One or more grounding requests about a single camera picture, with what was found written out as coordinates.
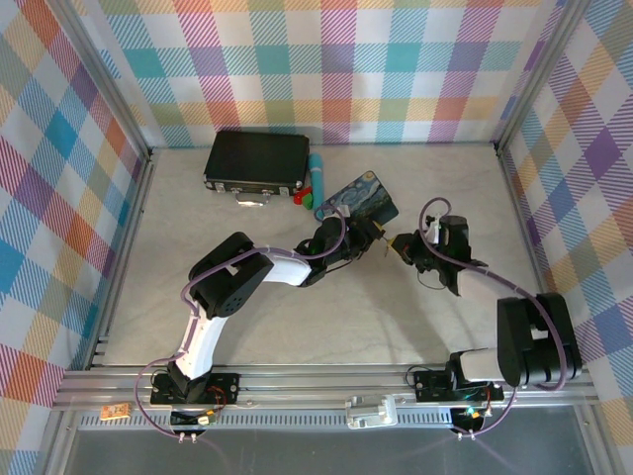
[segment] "white floor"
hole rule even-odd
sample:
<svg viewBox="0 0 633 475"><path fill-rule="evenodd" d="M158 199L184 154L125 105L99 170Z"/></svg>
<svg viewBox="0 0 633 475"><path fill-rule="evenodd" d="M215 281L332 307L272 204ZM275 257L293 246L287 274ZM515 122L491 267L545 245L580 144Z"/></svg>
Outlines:
<svg viewBox="0 0 633 475"><path fill-rule="evenodd" d="M434 196L470 227L473 256L535 290L517 219L494 151L487 145L320 146L329 196L374 170L400 209L387 235L415 229ZM136 235L110 341L108 364L145 364L171 355L188 309L179 300L191 266L235 231L255 244L294 247L313 235L312 213L274 197L257 209L203 185L207 149L165 150ZM451 351L495 346L496 314L447 290L419 285L412 267L383 241L317 285L264 284L226 324L216 363L444 362ZM422 280L437 284L436 275Z"/></svg>

